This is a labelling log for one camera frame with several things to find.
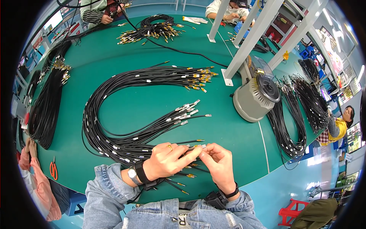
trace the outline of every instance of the hand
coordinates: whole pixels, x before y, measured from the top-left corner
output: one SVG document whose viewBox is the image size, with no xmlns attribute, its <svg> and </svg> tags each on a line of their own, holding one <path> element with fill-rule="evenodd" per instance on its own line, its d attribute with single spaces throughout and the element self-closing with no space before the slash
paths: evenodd
<svg viewBox="0 0 366 229">
<path fill-rule="evenodd" d="M 234 19 L 234 18 L 239 18 L 239 15 L 238 15 L 238 14 L 235 14 L 235 13 L 231 13 L 231 14 L 229 14 L 229 15 L 227 15 L 227 16 L 224 16 L 224 19 L 225 19 L 226 21 L 230 21 L 230 20 L 232 20 L 232 19 Z"/>
<path fill-rule="evenodd" d="M 37 158 L 37 144 L 34 141 L 30 142 L 29 152 L 32 158 Z"/>
<path fill-rule="evenodd" d="M 121 13 L 121 12 L 122 12 L 121 7 L 118 6 L 117 13 Z"/>
<path fill-rule="evenodd" d="M 110 16 L 104 14 L 102 16 L 102 19 L 100 20 L 100 22 L 107 25 L 107 24 L 113 22 L 113 18 L 111 18 Z"/>
<path fill-rule="evenodd" d="M 32 139 L 30 139 L 30 137 L 27 138 L 27 140 L 25 141 L 25 147 L 24 147 L 24 151 L 26 153 L 29 153 L 29 145 L 30 145 L 30 142 L 32 141 Z"/>
<path fill-rule="evenodd" d="M 143 163 L 143 170 L 149 181 L 160 177 L 169 177 L 185 166 L 193 162 L 202 152 L 202 146 L 197 146 L 194 150 L 186 153 L 185 156 L 178 159 L 188 150 L 188 146 L 170 144 L 169 142 L 159 144 L 153 148 L 151 157 Z"/>
<path fill-rule="evenodd" d="M 213 182 L 225 195 L 235 191 L 236 184 L 232 172 L 232 155 L 230 151 L 216 143 L 207 144 L 199 158 L 210 170 Z"/>
</svg>

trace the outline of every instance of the black hat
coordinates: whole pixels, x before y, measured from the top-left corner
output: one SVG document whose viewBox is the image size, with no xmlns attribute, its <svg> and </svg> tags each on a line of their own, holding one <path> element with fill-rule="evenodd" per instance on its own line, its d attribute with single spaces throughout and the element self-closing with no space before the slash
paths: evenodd
<svg viewBox="0 0 366 229">
<path fill-rule="evenodd" d="M 238 4 L 239 8 L 249 9 L 248 0 L 230 0 L 230 1 Z"/>
</svg>

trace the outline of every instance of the green workbench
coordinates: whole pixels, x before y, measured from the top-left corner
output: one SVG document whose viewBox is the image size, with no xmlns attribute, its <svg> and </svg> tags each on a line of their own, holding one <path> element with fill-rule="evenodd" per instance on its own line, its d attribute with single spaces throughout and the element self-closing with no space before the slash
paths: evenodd
<svg viewBox="0 0 366 229">
<path fill-rule="evenodd" d="M 137 23 L 143 18 L 131 18 L 131 22 Z M 177 15 L 175 22 L 183 23 L 182 17 Z M 237 49 L 232 43 L 225 43 L 221 36 L 226 40 L 227 32 L 233 32 L 234 28 L 229 25 L 220 26 L 219 33 L 215 37 L 216 43 L 211 43 L 206 35 L 212 26 L 210 22 L 200 25 L 192 24 L 192 26 L 196 27 L 196 30 L 185 26 L 184 30 L 187 32 L 174 37 L 174 41 L 170 40 L 168 44 L 163 39 L 156 42 L 187 52 L 199 52 L 217 62 L 229 65 Z M 51 178 L 49 165 L 55 156 L 59 176 L 57 182 L 77 192 L 85 193 L 87 182 L 95 178 L 94 167 L 114 163 L 109 158 L 92 155 L 83 145 L 82 116 L 88 98 L 101 83 L 115 74 L 150 67 L 167 60 L 170 62 L 166 65 L 215 66 L 212 71 L 219 75 L 206 85 L 207 93 L 165 85 L 130 87 L 117 91 L 108 96 L 99 111 L 99 120 L 108 131 L 131 132 L 183 104 L 200 99 L 196 106 L 199 110 L 198 114 L 212 114 L 212 117 L 190 119 L 187 125 L 159 136 L 151 144 L 193 139 L 205 139 L 204 143 L 218 143 L 233 154 L 234 176 L 239 186 L 253 182 L 282 165 L 268 118 L 264 117 L 259 123 L 249 123 L 234 108 L 230 94 L 241 86 L 241 78 L 238 75 L 232 79 L 234 86 L 225 86 L 221 74 L 222 67 L 201 56 L 159 48 L 151 42 L 145 45 L 141 45 L 143 41 L 117 45 L 119 40 L 116 38 L 130 29 L 132 29 L 131 25 L 125 25 L 92 33 L 83 37 L 79 45 L 73 44 L 66 53 L 65 63 L 72 66 L 71 77 L 63 88 L 53 142 L 48 150 L 38 146 L 38 159 L 46 176 Z M 262 54 L 253 51 L 251 55 L 261 57 L 265 61 L 273 57 L 270 52 Z M 287 64 L 281 63 L 273 71 L 274 74 L 281 77 L 296 73 L 293 65 L 296 59 L 296 56 L 290 53 Z M 40 93 L 40 88 L 41 86 L 38 86 L 34 99 Z M 295 138 L 297 130 L 287 110 L 284 111 L 284 116 L 288 131 Z M 307 122 L 305 125 L 309 145 L 316 136 Z M 206 168 L 202 162 L 200 163 L 201 167 Z M 185 184 L 183 188 L 190 195 L 162 183 L 158 186 L 158 190 L 143 193 L 138 202 L 147 203 L 170 198 L 188 201 L 205 197 L 212 190 L 216 190 L 209 173 L 195 169 L 184 169 L 184 172 L 194 173 L 197 177 L 175 175 L 173 180 Z"/>
</svg>

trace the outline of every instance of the white glove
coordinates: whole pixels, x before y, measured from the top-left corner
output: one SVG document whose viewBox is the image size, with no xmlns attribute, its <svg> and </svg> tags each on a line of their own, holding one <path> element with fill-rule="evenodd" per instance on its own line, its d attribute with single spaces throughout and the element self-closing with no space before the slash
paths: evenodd
<svg viewBox="0 0 366 229">
<path fill-rule="evenodd" d="M 183 16 L 183 21 L 192 22 L 192 23 L 195 23 L 198 25 L 201 23 L 207 24 L 207 22 L 208 22 L 203 18 L 190 18 L 190 17 L 185 17 L 185 16 Z"/>
</svg>

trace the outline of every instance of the red stool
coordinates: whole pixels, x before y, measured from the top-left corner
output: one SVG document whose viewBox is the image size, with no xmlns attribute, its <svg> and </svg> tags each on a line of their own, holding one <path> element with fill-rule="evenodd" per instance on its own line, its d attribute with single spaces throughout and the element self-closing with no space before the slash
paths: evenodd
<svg viewBox="0 0 366 229">
<path fill-rule="evenodd" d="M 299 200 L 290 199 L 292 201 L 290 205 L 286 208 L 281 208 L 280 212 L 278 213 L 280 216 L 282 216 L 282 223 L 278 224 L 279 226 L 291 226 L 290 222 L 295 219 L 301 211 L 298 210 L 299 204 L 308 205 L 308 202 L 303 202 Z M 291 208 L 296 204 L 295 210 L 291 210 Z"/>
</svg>

